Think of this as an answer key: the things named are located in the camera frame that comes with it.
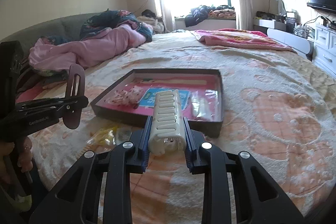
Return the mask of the left hand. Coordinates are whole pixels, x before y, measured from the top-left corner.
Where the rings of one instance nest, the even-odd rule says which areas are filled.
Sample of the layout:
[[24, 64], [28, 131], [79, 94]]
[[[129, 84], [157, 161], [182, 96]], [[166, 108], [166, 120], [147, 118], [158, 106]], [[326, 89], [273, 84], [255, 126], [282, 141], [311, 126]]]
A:
[[33, 154], [31, 149], [32, 141], [28, 136], [19, 139], [16, 143], [1, 142], [1, 182], [11, 183], [8, 168], [5, 165], [4, 157], [14, 155], [16, 165], [21, 172], [28, 172], [33, 168]]

